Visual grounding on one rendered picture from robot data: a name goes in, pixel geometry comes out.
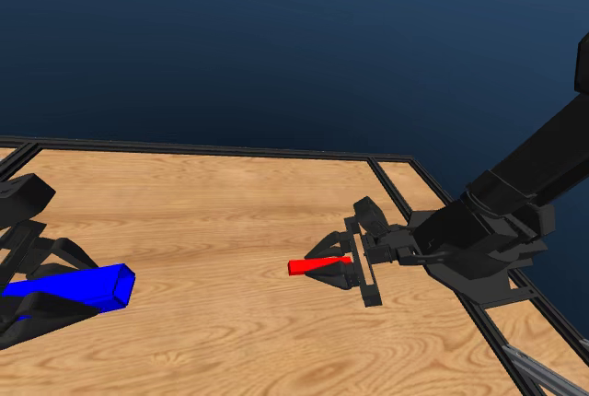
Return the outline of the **thin red peg bar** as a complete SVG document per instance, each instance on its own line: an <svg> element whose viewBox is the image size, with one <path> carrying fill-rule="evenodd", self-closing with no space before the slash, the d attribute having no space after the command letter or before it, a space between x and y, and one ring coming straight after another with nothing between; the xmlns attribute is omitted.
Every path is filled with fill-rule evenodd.
<svg viewBox="0 0 589 396"><path fill-rule="evenodd" d="M287 269L290 276L303 275L317 268L325 267L336 262L352 263L352 259L348 256L344 256L291 260L287 263Z"/></svg>

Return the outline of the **blue hollow socket block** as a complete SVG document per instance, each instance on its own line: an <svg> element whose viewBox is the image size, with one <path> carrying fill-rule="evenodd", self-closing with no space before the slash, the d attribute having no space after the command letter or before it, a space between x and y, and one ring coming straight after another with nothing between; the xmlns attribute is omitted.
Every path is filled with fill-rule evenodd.
<svg viewBox="0 0 589 396"><path fill-rule="evenodd" d="M10 283L2 297L25 297L33 292L45 292L105 313L127 307L135 278L135 273L120 263Z"/></svg>

